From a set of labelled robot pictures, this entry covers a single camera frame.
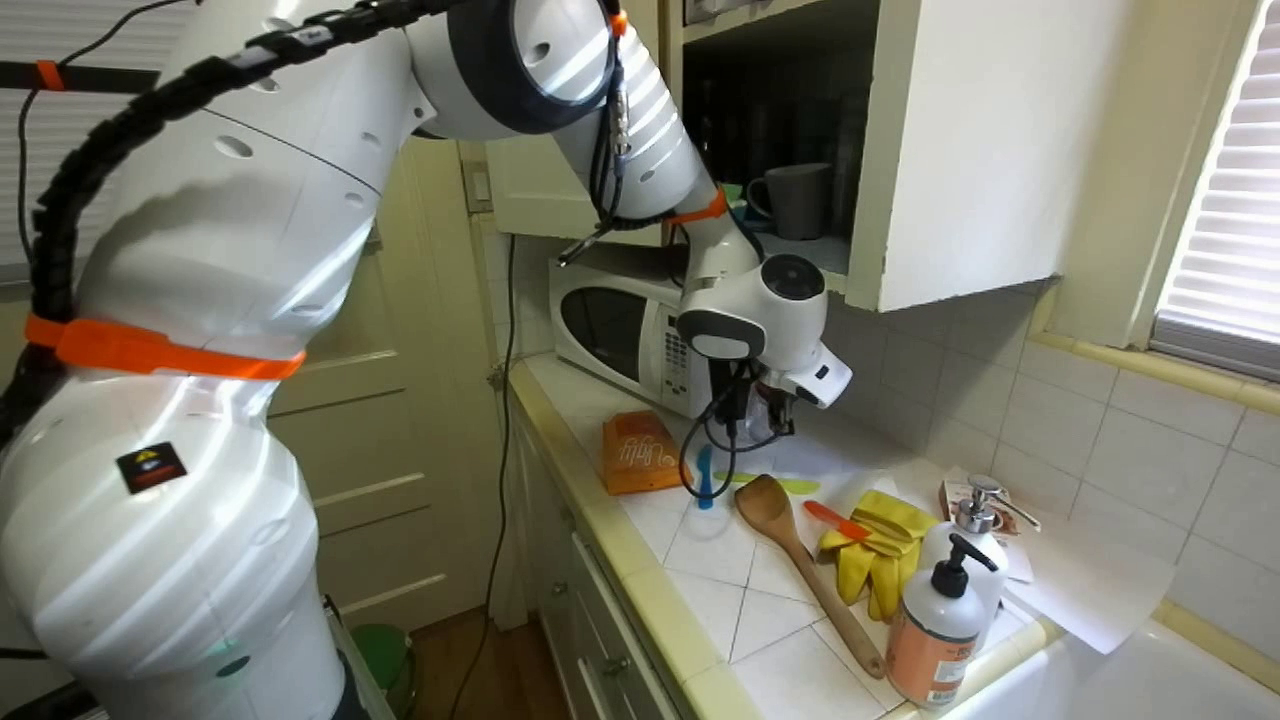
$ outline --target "soap dispenser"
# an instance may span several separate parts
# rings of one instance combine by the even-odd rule
[[[947,560],[906,582],[884,660],[897,692],[925,707],[941,707],[956,698],[969,659],[977,652],[978,635],[988,626],[987,609],[969,587],[965,565],[972,559],[983,566],[977,577],[996,571],[996,564],[960,533],[951,533],[947,542]]]
[[[987,475],[969,475],[969,487],[973,496],[960,501],[960,507],[955,512],[955,519],[950,523],[934,525],[925,536],[920,546],[920,568],[932,568],[936,562],[942,562],[952,555],[951,536],[960,534],[969,541],[973,547],[995,562],[996,570],[987,573],[978,571],[978,562],[965,561],[965,569],[972,578],[970,592],[978,596],[987,611],[987,621],[983,624],[982,634],[978,637],[978,650],[982,650],[987,641],[987,629],[996,620],[996,611],[1000,609],[1000,596],[1005,591],[1005,579],[1009,577],[1009,556],[1005,548],[996,541],[992,529],[996,527],[996,510],[992,502],[1000,502],[1011,511],[1027,519],[1032,527],[1039,523],[1027,511],[1015,507],[1004,498],[1004,488],[1000,483]]]

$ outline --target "wooden floor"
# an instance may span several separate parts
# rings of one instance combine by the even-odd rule
[[[462,694],[456,720],[570,720],[538,621],[499,633],[481,609],[412,633],[422,674],[413,720],[448,720],[453,696],[486,621],[489,639]]]

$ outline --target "orange box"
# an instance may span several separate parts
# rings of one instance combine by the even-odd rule
[[[657,414],[623,413],[604,423],[604,489],[609,495],[676,487],[680,448]]]

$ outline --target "wooden spoon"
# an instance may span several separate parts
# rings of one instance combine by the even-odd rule
[[[787,500],[787,491],[782,489],[782,486],[773,477],[760,475],[733,493],[733,503],[748,525],[778,543],[791,562],[795,562],[800,577],[809,584],[809,589],[813,591],[818,603],[827,612],[827,618],[831,618],[831,624],[836,626],[836,632],[840,633],[849,652],[854,653],[863,670],[867,670],[872,678],[883,678],[884,660],[872,639],[867,637],[867,630],[858,624],[858,620],[854,620],[849,607],[840,600],[836,591],[818,579],[813,557],[809,556],[809,551],[800,542],[800,536],[796,534],[796,521],[791,515],[791,501]]]

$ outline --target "orange band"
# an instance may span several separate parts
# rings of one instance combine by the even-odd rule
[[[36,72],[40,73],[40,79],[45,83],[45,90],[52,90],[54,92],[67,90],[67,86],[63,85],[63,73],[58,72],[58,63],[52,60],[36,60]]]
[[[728,213],[728,199],[724,197],[724,188],[716,188],[716,199],[712,204],[696,213],[686,213],[684,215],[676,215],[675,218],[667,218],[664,222],[668,225],[682,225],[685,223],[692,223],[698,220],[707,220],[710,218],[719,218],[724,213]]]
[[[84,318],[61,324],[28,315],[27,341],[52,347],[58,359],[68,365],[140,375],[164,369],[244,380],[283,380],[297,372],[307,356],[300,352],[289,360],[262,360],[227,355],[174,345],[154,331]]]
[[[627,12],[620,10],[617,15],[609,18],[609,27],[613,29],[613,37],[622,37],[627,33]]]

